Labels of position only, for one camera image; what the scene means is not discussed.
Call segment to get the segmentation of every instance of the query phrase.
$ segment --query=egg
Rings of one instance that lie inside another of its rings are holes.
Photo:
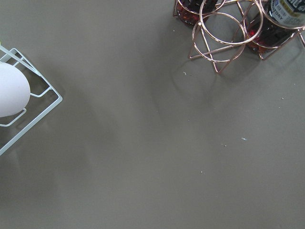
[[[0,62],[0,117],[20,112],[29,102],[30,85],[16,67]]]

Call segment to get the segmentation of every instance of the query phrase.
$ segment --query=gray countertop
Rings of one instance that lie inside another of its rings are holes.
[[[172,10],[1,3],[1,44],[63,102],[0,157],[0,228],[305,228],[301,43],[217,75]]]

